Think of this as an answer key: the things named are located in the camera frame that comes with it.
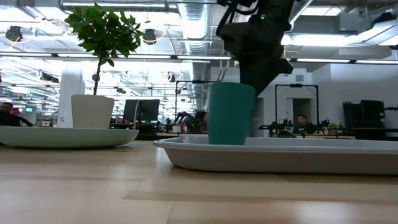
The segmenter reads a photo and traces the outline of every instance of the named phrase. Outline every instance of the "ceiling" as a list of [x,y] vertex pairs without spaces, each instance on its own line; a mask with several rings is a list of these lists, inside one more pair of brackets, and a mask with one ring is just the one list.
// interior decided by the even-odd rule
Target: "ceiling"
[[[137,4],[143,1],[130,1]],[[305,18],[336,17],[342,11],[358,14],[361,11],[372,11],[383,7],[395,6],[396,1],[332,1],[315,0],[303,10],[297,23]],[[217,4],[209,4],[207,38],[190,40],[186,38],[184,25],[186,20],[172,12],[127,12],[141,22],[141,30],[155,29],[157,42],[155,45],[142,44],[138,54],[184,55],[187,54],[186,45],[192,43],[208,43],[208,55],[224,55],[223,41],[215,35],[218,23],[225,12],[225,8]],[[63,20],[68,16],[68,11],[59,7],[13,7],[0,5],[0,52],[45,52],[45,53],[84,53],[78,46],[79,41],[72,34]],[[248,17],[237,16],[235,21],[245,21]],[[23,39],[13,43],[6,39],[5,33],[10,26],[21,26]],[[287,34],[294,39],[296,33]],[[370,45],[367,47],[320,47],[289,44],[285,47],[285,57],[307,58],[386,58],[391,52],[388,46]],[[52,60],[51,58],[26,59],[20,57],[0,58],[0,101],[11,101],[18,107],[25,105],[38,106],[39,113],[54,114],[57,112],[59,98],[59,84],[43,81],[40,76],[45,73],[61,79],[63,67],[67,61]],[[207,66],[219,67],[218,63],[203,62]],[[176,80],[192,80],[195,78],[195,69],[192,62],[166,62],[156,60],[145,61],[120,61],[115,62],[115,67],[104,65],[101,67],[101,81],[99,95],[115,98],[114,114],[122,114],[124,100],[133,98],[160,99],[159,117],[173,117],[175,111],[175,83],[170,83],[168,74],[175,76]],[[82,62],[82,70],[86,81],[86,93],[92,93],[94,85],[92,75],[96,70],[93,60]],[[313,63],[298,63],[295,67],[307,68],[309,72],[321,66]],[[208,81],[215,81],[214,75],[202,76]],[[118,93],[112,86],[118,86],[126,91]],[[178,95],[177,111],[193,112],[202,109],[206,96],[205,85],[186,84]]]

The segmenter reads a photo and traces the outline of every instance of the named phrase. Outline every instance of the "wooden table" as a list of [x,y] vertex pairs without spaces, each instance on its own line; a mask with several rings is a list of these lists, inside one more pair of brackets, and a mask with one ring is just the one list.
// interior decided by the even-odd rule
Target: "wooden table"
[[397,202],[397,177],[199,172],[174,167],[151,142],[0,147],[7,224],[393,224]]

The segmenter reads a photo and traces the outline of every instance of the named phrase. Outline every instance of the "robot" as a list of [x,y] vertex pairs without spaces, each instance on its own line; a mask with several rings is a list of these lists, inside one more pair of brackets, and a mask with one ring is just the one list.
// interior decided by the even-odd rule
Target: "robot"
[[[255,1],[217,0],[228,9],[216,34],[224,41],[225,50],[238,60],[241,83],[253,86],[258,96],[278,74],[293,71],[293,66],[281,58],[284,47],[280,43],[284,32],[291,30],[289,16],[294,0],[258,0],[251,11],[237,8],[250,7]],[[252,16],[247,22],[232,22],[236,12]]]

